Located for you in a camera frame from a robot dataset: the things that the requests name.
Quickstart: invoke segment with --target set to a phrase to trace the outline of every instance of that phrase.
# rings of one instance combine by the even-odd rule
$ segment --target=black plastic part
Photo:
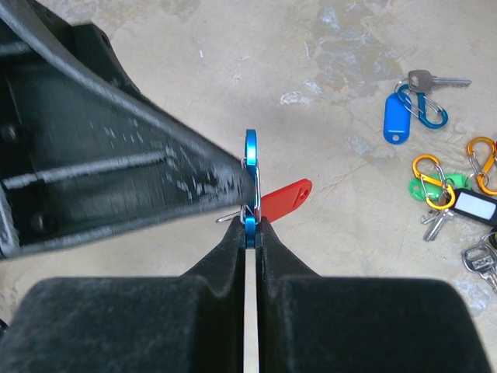
[[[491,371],[449,285],[319,277],[266,219],[259,228],[261,372]],[[241,372],[244,238],[234,220],[177,278],[41,282],[0,340],[0,371]]]
[[[0,319],[0,338],[3,337],[4,333],[7,331],[8,328],[9,326],[7,325],[7,323],[2,319]]]
[[[254,197],[239,159],[143,97],[98,27],[32,0],[2,0],[0,18],[0,256]]]
[[[0,340],[0,371],[241,372],[243,233],[233,221],[181,277],[40,282]]]

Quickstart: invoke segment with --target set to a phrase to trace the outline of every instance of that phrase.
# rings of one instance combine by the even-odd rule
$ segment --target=black foam pad
[[[441,281],[284,277],[264,372],[490,372],[471,317]]]
[[[0,372],[234,371],[230,324],[201,277],[51,279],[1,339]]]

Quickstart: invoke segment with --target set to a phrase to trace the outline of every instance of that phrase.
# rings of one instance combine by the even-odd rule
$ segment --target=small carabiner
[[[395,86],[395,92],[398,94],[398,98],[404,103],[404,107],[407,111],[411,112],[416,118],[419,119],[421,123],[432,130],[437,130],[447,124],[449,121],[449,114],[447,111],[442,108],[441,105],[426,97],[423,92],[417,92],[418,96],[418,105],[412,103],[411,97],[405,91],[411,92],[409,89],[409,84],[397,84]],[[433,110],[437,115],[440,115],[442,121],[438,124],[431,123],[426,116],[426,106],[428,106],[431,110]]]
[[[255,248],[255,237],[257,235],[257,224],[261,222],[261,183],[259,177],[259,161],[257,160],[257,133],[255,130],[245,132],[245,157],[242,167],[254,180],[254,201],[243,205],[240,210],[240,222],[245,226],[245,247]]]
[[[435,163],[436,171],[440,176],[440,180],[434,179],[424,173],[418,171],[418,163],[423,159],[428,159]],[[442,166],[440,165],[440,160],[431,154],[422,154],[414,160],[412,163],[412,171],[414,175],[421,180],[421,185],[425,191],[426,203],[434,210],[445,210],[446,208],[452,207],[456,203],[456,194],[454,193],[453,187],[447,182],[446,177],[443,173]],[[429,198],[429,194],[426,191],[425,183],[433,184],[438,187],[443,188],[444,192],[448,193],[449,200],[445,204],[434,204]]]
[[[490,156],[487,158],[483,167],[481,167],[481,164],[476,158],[476,155],[474,154],[473,151],[474,145],[477,144],[478,142],[486,143],[491,150]],[[474,174],[476,176],[476,181],[478,182],[480,190],[483,193],[489,194],[491,196],[497,196],[497,190],[490,190],[489,188],[487,188],[488,173],[490,172],[492,165],[495,164],[495,158],[497,156],[497,147],[495,145],[495,142],[491,138],[487,138],[485,136],[474,138],[473,140],[469,141],[469,144],[467,144],[466,152],[471,167],[473,168]]]

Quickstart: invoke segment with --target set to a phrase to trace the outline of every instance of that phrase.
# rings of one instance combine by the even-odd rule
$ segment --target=concrete floor
[[[71,22],[100,26],[146,96],[229,152],[241,156],[245,129],[256,128],[263,193],[311,179],[308,202],[273,225],[307,265],[329,276],[451,283],[497,364],[497,296],[461,262],[461,250],[488,228],[457,218],[435,242],[424,243],[419,218],[427,206],[407,192],[417,155],[432,153],[447,172],[469,174],[467,142],[497,138],[497,2],[42,3]],[[450,115],[444,129],[429,131],[413,118],[408,142],[389,145],[382,136],[384,101],[414,68],[473,84],[433,93]],[[220,215],[2,263],[0,315],[10,319],[26,291],[46,277],[181,274],[221,239],[226,225],[214,224]],[[256,348],[246,352],[253,371]]]

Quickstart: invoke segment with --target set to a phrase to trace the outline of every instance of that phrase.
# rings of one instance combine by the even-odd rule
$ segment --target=gray key
[[[436,219],[436,217],[439,215],[439,213],[440,213],[440,210],[428,211],[426,214],[424,214],[421,217],[421,224],[427,225],[427,224],[431,223],[432,221],[434,221]]]
[[[462,252],[464,266],[470,272],[480,274],[497,294],[497,253],[488,243],[477,244]]]
[[[429,226],[428,230],[426,231],[425,235],[423,236],[423,241],[426,242],[431,242],[435,241],[436,237],[438,236],[440,229],[442,229],[443,224],[446,221],[451,220],[454,217],[454,213],[449,210],[448,208],[445,210],[442,210],[436,218],[433,219],[432,224]]]
[[[428,92],[435,85],[470,85],[471,80],[460,78],[438,78],[427,70],[413,70],[408,74],[409,89],[413,92]]]

